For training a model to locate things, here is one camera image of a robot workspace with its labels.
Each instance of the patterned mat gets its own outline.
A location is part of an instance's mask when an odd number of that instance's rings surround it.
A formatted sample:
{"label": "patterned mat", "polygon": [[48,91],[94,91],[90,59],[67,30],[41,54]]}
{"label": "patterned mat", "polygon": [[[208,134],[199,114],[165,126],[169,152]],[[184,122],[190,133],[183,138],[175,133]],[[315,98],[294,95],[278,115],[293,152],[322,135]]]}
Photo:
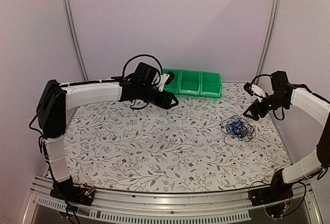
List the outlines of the patterned mat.
{"label": "patterned mat", "polygon": [[255,122],[250,141],[225,136],[219,122],[253,101],[242,84],[223,84],[221,99],[178,96],[179,106],[130,102],[81,106],[64,138],[76,183],[140,192],[207,192],[268,183],[290,163],[271,119]]}

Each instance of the black cable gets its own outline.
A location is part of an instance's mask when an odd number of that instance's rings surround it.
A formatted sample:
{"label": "black cable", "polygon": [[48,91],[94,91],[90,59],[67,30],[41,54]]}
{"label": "black cable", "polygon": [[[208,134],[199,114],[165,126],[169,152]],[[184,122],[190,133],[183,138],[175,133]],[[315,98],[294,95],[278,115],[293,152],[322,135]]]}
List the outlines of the black cable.
{"label": "black cable", "polygon": [[258,180],[258,181],[254,181],[250,186],[249,186],[249,190],[248,190],[248,195],[250,195],[250,190],[251,190],[251,187],[252,187],[252,185],[254,185],[255,183],[262,183],[262,184],[264,184],[264,185],[269,185],[269,184],[266,184],[265,182],[262,182],[262,181],[260,181],[260,180]]}
{"label": "black cable", "polygon": [[68,216],[68,214],[69,214],[69,213],[68,213],[68,209],[70,209],[71,212],[73,213],[73,216],[74,216],[75,219],[77,220],[77,223],[78,223],[78,224],[81,224],[81,223],[80,223],[80,220],[78,219],[78,216],[76,215],[76,212],[75,212],[74,209],[72,208],[71,204],[67,201],[67,199],[65,198],[65,196],[64,196],[64,195],[62,194],[62,192],[59,190],[59,188],[58,188],[58,186],[57,186],[57,181],[56,181],[55,178],[54,178],[54,175],[53,175],[53,171],[52,171],[52,169],[51,169],[51,166],[48,165],[48,168],[49,168],[49,171],[50,171],[50,174],[51,174],[51,177],[52,177],[52,180],[53,180],[53,182],[54,182],[54,186],[55,186],[56,190],[57,190],[58,193],[61,195],[61,197],[63,198],[64,202],[65,202],[66,205],[67,205],[67,216]]}
{"label": "black cable", "polygon": [[253,78],[253,80],[251,81],[251,84],[253,84],[254,81],[255,81],[257,78],[262,77],[262,76],[268,76],[268,77],[270,77],[269,74],[261,74],[261,75],[258,75],[258,76],[256,76],[255,78]]}
{"label": "black cable", "polygon": [[238,138],[240,141],[251,141],[255,136],[255,127],[238,115],[222,120],[220,123],[222,132]]}
{"label": "black cable", "polygon": [[307,193],[307,186],[303,183],[303,182],[298,182],[299,184],[302,184],[305,187],[305,192],[304,192],[304,196],[303,199],[301,199],[301,202],[298,204],[298,206],[291,211],[289,214],[283,215],[283,217],[286,217],[288,215],[291,215],[292,213],[294,213],[297,209],[299,209],[299,207],[303,204],[303,202],[305,201],[305,197],[306,197],[306,193]]}
{"label": "black cable", "polygon": [[325,170],[320,171],[319,175],[317,176],[316,180],[320,180],[324,177],[324,175],[326,175],[326,173],[328,172],[328,167]]}
{"label": "black cable", "polygon": [[285,118],[285,115],[284,115],[284,107],[282,107],[282,118],[278,118],[278,117],[276,116],[276,113],[275,113],[275,110],[274,110],[274,109],[273,109],[273,114],[274,114],[274,117],[275,117],[277,120],[279,120],[279,121],[284,120],[284,118]]}
{"label": "black cable", "polygon": [[154,59],[154,60],[158,63],[158,65],[159,65],[159,68],[160,68],[160,74],[161,74],[161,75],[163,74],[163,68],[162,68],[162,66],[161,66],[161,64],[160,64],[160,62],[158,61],[157,58],[155,58],[154,56],[149,55],[149,54],[140,54],[140,55],[136,55],[136,56],[132,57],[131,59],[129,59],[129,60],[125,63],[125,65],[124,65],[124,67],[123,67],[123,73],[122,73],[122,77],[123,77],[123,78],[125,77],[125,71],[126,71],[126,67],[127,67],[127,65],[128,65],[130,62],[132,62],[134,59],[136,59],[136,58],[140,58],[140,57],[148,57],[148,58],[152,58],[152,59]]}
{"label": "black cable", "polygon": [[132,110],[142,110],[142,109],[146,108],[146,107],[149,105],[149,103],[147,102],[147,103],[146,103],[144,106],[142,106],[142,107],[134,107],[135,102],[136,102],[136,99],[134,100],[133,105],[130,106],[130,108],[131,108]]}

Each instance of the white wall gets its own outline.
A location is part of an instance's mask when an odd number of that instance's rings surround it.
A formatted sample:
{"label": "white wall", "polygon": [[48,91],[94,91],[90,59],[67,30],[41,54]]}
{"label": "white wall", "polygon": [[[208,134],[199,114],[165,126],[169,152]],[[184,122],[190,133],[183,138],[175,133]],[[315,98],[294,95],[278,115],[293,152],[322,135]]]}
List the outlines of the white wall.
{"label": "white wall", "polygon": [[272,0],[70,1],[91,79],[120,75],[129,58],[149,53],[164,67],[247,81],[256,71],[272,5]]}
{"label": "white wall", "polygon": [[0,223],[22,221],[35,174],[46,168],[28,123],[49,79],[81,81],[62,0],[0,2]]}
{"label": "white wall", "polygon": [[[330,0],[281,0],[264,73],[284,70],[290,82],[305,83],[330,99],[329,40]],[[316,121],[294,107],[276,125],[294,161],[309,154],[322,133]],[[323,221],[330,223],[330,173],[313,179],[312,187]]]}

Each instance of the metal extrusion bar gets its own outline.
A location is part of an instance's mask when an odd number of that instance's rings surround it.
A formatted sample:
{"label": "metal extrusion bar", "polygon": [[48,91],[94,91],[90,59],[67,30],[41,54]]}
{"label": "metal extrusion bar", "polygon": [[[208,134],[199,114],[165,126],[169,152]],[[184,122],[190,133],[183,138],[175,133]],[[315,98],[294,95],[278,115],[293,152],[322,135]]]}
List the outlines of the metal extrusion bar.
{"label": "metal extrusion bar", "polygon": [[[273,0],[272,11],[271,11],[270,19],[269,19],[266,38],[265,38],[265,41],[263,43],[262,53],[261,53],[261,57],[260,57],[260,60],[259,60],[256,76],[260,75],[262,73],[263,68],[265,66],[265,63],[266,63],[270,43],[271,43],[272,36],[273,36],[273,31],[274,31],[274,28],[275,28],[275,22],[276,22],[277,13],[278,13],[279,1],[280,0]],[[258,78],[256,80],[256,84],[258,84],[259,81],[260,81],[260,78]]]}
{"label": "metal extrusion bar", "polygon": [[87,76],[87,71],[85,68],[85,64],[83,61],[83,57],[81,55],[81,50],[78,42],[78,37],[76,34],[76,29],[74,26],[74,21],[73,21],[73,16],[72,16],[72,10],[70,6],[70,0],[63,0],[63,6],[64,6],[64,11],[65,11],[65,16],[67,18],[67,23],[68,23],[68,28],[71,36],[71,41],[72,41],[72,46],[73,50],[76,56],[76,60],[78,63],[78,67],[80,70],[80,74],[82,77],[83,81],[88,81],[88,76]]}
{"label": "metal extrusion bar", "polygon": [[[51,180],[36,176],[30,192],[38,196],[36,200],[38,204],[64,212],[66,207],[64,201],[49,196],[52,185]],[[307,187],[308,194],[312,194],[309,184]],[[304,194],[304,188],[299,185],[296,185],[293,191],[294,198]],[[248,189],[188,194],[134,193],[97,189],[91,207],[84,205],[78,207],[77,215],[81,217],[110,223],[141,224],[236,223],[251,220],[249,211],[263,208],[263,206],[252,207],[248,198]]]}

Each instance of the tangled cable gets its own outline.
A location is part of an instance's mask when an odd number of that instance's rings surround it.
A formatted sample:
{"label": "tangled cable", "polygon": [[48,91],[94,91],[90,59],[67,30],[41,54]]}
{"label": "tangled cable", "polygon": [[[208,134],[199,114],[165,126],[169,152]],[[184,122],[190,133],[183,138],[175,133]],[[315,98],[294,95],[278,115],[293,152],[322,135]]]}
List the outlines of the tangled cable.
{"label": "tangled cable", "polygon": [[240,141],[249,142],[256,136],[255,127],[238,115],[222,120],[220,127],[224,134],[234,136]]}

